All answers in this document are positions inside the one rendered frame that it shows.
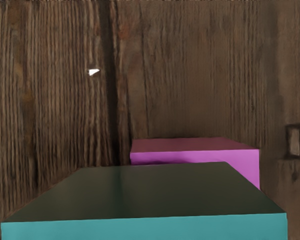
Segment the teal block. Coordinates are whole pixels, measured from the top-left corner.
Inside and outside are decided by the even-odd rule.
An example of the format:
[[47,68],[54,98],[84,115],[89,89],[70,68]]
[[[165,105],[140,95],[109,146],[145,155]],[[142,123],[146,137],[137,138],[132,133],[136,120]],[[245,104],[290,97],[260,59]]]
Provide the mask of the teal block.
[[81,168],[1,240],[288,240],[286,212],[226,162]]

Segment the pink block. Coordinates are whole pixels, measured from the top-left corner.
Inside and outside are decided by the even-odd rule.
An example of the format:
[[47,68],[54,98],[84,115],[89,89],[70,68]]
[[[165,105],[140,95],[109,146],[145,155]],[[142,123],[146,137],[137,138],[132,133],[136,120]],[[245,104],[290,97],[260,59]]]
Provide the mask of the pink block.
[[260,150],[225,137],[134,139],[132,165],[226,162],[260,189]]

